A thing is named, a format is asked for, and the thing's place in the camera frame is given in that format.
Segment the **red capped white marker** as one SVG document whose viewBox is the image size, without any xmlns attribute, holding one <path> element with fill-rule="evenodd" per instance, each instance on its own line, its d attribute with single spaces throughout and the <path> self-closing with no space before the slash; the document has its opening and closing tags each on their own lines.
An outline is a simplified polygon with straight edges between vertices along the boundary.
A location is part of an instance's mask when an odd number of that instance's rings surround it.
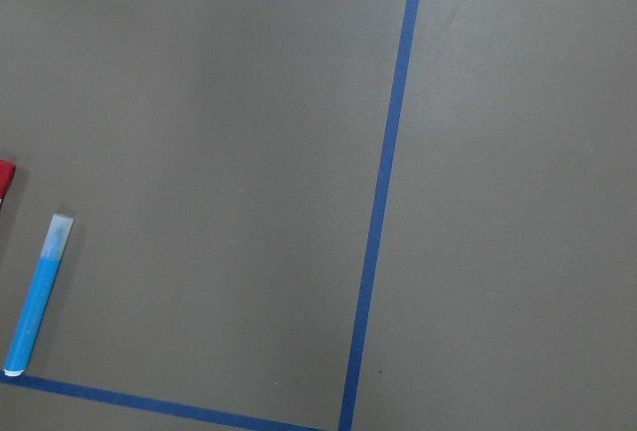
<svg viewBox="0 0 637 431">
<path fill-rule="evenodd" d="M 12 183 L 16 171 L 16 165 L 7 160 L 0 160 L 0 203 L 3 202 L 6 193 Z"/>
</svg>

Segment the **blue highlighter pen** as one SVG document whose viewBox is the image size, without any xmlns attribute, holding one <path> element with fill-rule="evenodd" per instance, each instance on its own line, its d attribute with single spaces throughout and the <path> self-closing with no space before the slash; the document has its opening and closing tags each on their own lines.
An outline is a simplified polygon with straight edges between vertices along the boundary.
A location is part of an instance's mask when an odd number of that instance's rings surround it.
<svg viewBox="0 0 637 431">
<path fill-rule="evenodd" d="M 4 362 L 3 372 L 7 377 L 18 377 L 28 367 L 73 224 L 71 217 L 52 216 Z"/>
</svg>

